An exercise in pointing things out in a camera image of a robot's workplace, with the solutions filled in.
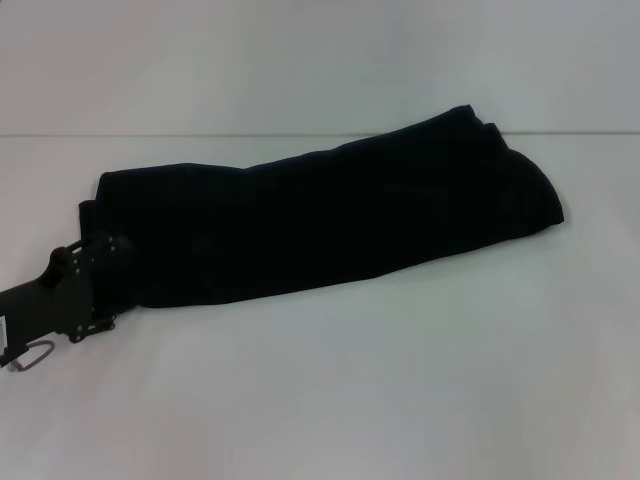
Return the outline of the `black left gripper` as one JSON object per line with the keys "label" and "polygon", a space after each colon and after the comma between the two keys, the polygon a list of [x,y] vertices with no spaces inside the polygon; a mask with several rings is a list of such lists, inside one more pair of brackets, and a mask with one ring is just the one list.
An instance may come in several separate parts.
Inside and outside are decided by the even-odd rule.
{"label": "black left gripper", "polygon": [[50,333],[75,344],[115,328],[118,313],[94,306],[91,268],[125,268],[134,257],[131,241],[98,234],[54,249],[44,272],[1,293],[1,340],[24,346]]}

